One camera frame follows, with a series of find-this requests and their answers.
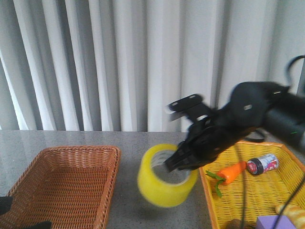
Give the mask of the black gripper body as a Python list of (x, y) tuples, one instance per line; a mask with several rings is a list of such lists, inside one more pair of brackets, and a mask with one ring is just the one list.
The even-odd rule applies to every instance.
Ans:
[(179, 145), (178, 169), (194, 170), (217, 159), (220, 153), (250, 134), (255, 126), (241, 123), (231, 112), (218, 112), (193, 123)]

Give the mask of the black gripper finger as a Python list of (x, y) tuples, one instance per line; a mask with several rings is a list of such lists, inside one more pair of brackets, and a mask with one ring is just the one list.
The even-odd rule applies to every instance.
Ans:
[(28, 229), (51, 229), (52, 222), (51, 221), (43, 221), (28, 227)]
[(177, 150), (172, 156), (166, 159), (164, 163), (169, 172), (176, 169), (184, 170), (190, 168), (188, 155), (182, 150)]
[(0, 215), (4, 215), (10, 211), (12, 202), (13, 197), (11, 196), (0, 197)]

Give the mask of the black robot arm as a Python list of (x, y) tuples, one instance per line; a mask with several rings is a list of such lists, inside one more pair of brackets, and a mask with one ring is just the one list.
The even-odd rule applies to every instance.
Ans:
[(212, 109), (193, 94), (168, 106), (175, 118), (191, 121), (188, 135), (165, 161), (169, 171), (195, 170), (212, 163), (226, 149), (257, 128), (291, 147), (305, 150), (305, 100), (273, 82), (243, 82), (221, 109)]

